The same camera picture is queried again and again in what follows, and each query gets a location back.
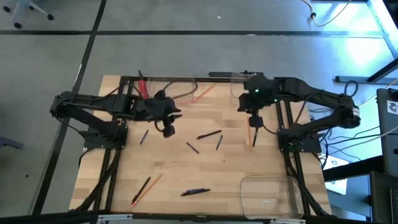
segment wooden table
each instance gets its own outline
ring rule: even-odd
[[[104,76],[99,95],[115,89],[119,80],[120,76]],[[200,95],[212,84],[198,82],[194,96]],[[175,83],[173,89],[187,88],[182,85]],[[231,99],[230,86],[229,83],[217,83],[195,103],[177,104],[183,116],[174,122],[176,133],[171,138],[164,139],[162,133],[155,130],[153,122],[127,123],[128,140],[121,153],[112,212],[241,216],[239,183],[243,177],[286,176],[275,135],[260,129],[256,146],[252,152],[249,150],[248,114],[236,111],[237,99]],[[234,95],[239,96],[239,90],[234,88]],[[292,103],[294,118],[300,107],[300,103]],[[264,108],[260,114],[264,124],[275,131],[278,127],[275,106]],[[111,119],[104,112],[96,111],[95,115]],[[305,110],[299,123],[308,120]],[[147,129],[146,140],[140,145]],[[223,130],[224,138],[217,151],[220,134],[196,140],[201,134],[219,129]],[[191,150],[185,142],[192,144],[200,154]],[[97,184],[103,155],[104,149],[96,149],[82,159],[70,208],[79,206]],[[323,209],[331,212],[319,161],[309,153],[301,153],[300,156],[307,188]],[[159,181],[132,208],[131,200],[145,180],[151,176],[151,183],[161,173],[163,176]],[[211,191],[180,196],[187,189],[197,188],[209,188]],[[107,186],[103,190],[100,208],[104,207],[106,193]]]

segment transparent bin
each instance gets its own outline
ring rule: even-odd
[[[240,199],[243,214],[257,218],[301,218],[303,203],[293,177],[245,177]]]

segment concrete floor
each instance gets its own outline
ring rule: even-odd
[[[100,2],[41,1],[55,20],[48,21],[38,12],[28,10],[22,25],[25,30],[91,30]],[[344,5],[313,2],[319,23]],[[308,23],[308,14],[309,8],[300,0],[114,0],[107,2],[99,30],[379,31],[364,3],[351,3],[336,21],[321,28]],[[9,15],[0,12],[0,30],[13,30],[9,19]],[[25,144],[22,150],[0,150],[2,217],[29,213],[58,128],[49,113],[50,105],[55,95],[72,89],[88,38],[0,35],[0,136]],[[370,76],[391,60],[390,50],[379,37],[101,35],[96,36],[80,93],[97,94],[103,75],[137,75],[138,69],[144,75],[195,76],[204,76],[209,71],[262,71],[268,77],[297,77],[317,88],[342,93],[344,85],[335,83],[334,76]],[[383,87],[360,85],[354,97],[356,104]],[[360,127],[336,128],[334,136],[353,136],[378,126],[375,114],[377,105],[372,101],[361,108]],[[325,115],[317,113],[314,117]],[[84,129],[76,122],[72,125]],[[82,144],[81,137],[68,130],[45,213],[67,211]],[[345,152],[365,159],[380,155],[381,146],[374,141]],[[356,160],[341,153],[335,156]]]

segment black pen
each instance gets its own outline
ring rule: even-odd
[[[208,137],[208,136],[211,136],[211,135],[220,133],[220,132],[222,132],[222,131],[223,131],[223,130],[218,130],[218,131],[214,131],[214,132],[212,132],[212,133],[204,134],[204,135],[201,135],[201,136],[197,137],[197,139],[202,139],[202,138],[205,138],[205,137]]]
[[[257,134],[258,134],[258,132],[259,132],[259,129],[258,128],[256,128],[256,132],[254,133],[254,139],[253,139],[253,147],[254,147],[254,145],[256,144],[256,140],[257,140]]]
[[[148,177],[147,181],[145,181],[144,185],[141,187],[141,189],[138,191],[138,194],[136,194],[136,196],[134,196],[134,198],[131,201],[131,204],[133,204],[134,202],[136,202],[136,200],[138,199],[138,196],[141,194],[141,192],[144,190],[145,186],[148,184],[150,180],[150,177]]]
[[[197,191],[194,191],[194,192],[185,192],[185,193],[181,194],[181,196],[199,194],[199,193],[203,193],[203,192],[207,192],[207,191],[210,191],[210,189],[197,190]]]
[[[217,144],[216,150],[218,150],[218,147],[220,146],[221,140],[223,140],[223,135],[221,135],[220,140],[218,140],[218,144]]]
[[[191,149],[193,149],[197,154],[199,154],[199,151],[197,151],[191,144],[187,143],[187,145],[188,145],[189,147],[191,147]]]
[[[145,138],[147,137],[148,131],[149,131],[149,130],[147,130],[147,131],[145,132],[144,137],[142,137],[142,139],[141,139],[141,141],[139,142],[139,144],[142,144],[142,143],[144,142]]]

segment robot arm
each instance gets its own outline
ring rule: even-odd
[[[307,101],[326,106],[334,111],[331,115],[307,124],[293,124],[289,129],[280,130],[280,133],[290,138],[301,138],[309,134],[333,128],[355,128],[359,126],[361,118],[359,109],[355,106],[352,97],[344,94],[331,93],[325,90],[310,87],[298,78],[267,79],[264,75],[255,75],[243,83],[248,93],[239,97],[238,111],[252,114],[250,126],[262,127],[262,119],[258,111],[274,104],[277,101]]]

